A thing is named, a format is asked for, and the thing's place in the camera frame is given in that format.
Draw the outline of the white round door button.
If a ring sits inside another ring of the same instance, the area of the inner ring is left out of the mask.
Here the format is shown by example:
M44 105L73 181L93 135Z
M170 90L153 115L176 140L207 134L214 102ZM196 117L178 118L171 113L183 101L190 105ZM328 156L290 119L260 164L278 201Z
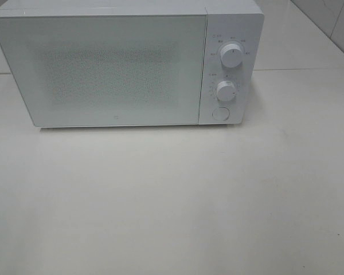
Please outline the white round door button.
M230 117L230 111L225 107L218 107L212 112L212 118L216 121L226 121Z

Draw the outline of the white timer knob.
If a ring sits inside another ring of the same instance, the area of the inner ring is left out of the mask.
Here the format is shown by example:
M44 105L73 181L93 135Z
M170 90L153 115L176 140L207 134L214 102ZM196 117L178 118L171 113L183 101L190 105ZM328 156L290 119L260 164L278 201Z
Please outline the white timer knob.
M237 88L232 81L221 81L217 84L217 99L222 102L232 101L236 97Z

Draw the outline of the white microwave oven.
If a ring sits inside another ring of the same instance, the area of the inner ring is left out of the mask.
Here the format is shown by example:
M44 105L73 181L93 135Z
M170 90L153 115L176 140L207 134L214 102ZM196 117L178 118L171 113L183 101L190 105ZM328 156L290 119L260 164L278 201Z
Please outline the white microwave oven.
M198 121L168 125L239 124L244 116L264 22L264 14L254 1L7 1L0 6L0 18L193 15L206 18ZM220 47L230 41L237 41L244 49L243 62L235 68L224 67L218 53ZM232 81L236 85L237 93L232 101L217 99L216 88L221 81ZM218 107L229 109L230 117L226 121L212 118L212 112Z

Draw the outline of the white microwave door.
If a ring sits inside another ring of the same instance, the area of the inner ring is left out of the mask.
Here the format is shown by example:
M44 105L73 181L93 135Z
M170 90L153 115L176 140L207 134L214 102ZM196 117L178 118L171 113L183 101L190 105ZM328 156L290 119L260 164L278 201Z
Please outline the white microwave door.
M37 127L195 124L203 15L0 18L0 46Z

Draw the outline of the white upper power knob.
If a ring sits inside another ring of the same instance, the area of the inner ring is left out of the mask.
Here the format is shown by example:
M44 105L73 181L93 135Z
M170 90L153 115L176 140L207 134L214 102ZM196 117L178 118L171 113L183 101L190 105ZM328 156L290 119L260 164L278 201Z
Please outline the white upper power knob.
M230 41L218 50L220 61L226 68L235 68L243 62L244 49L237 41Z

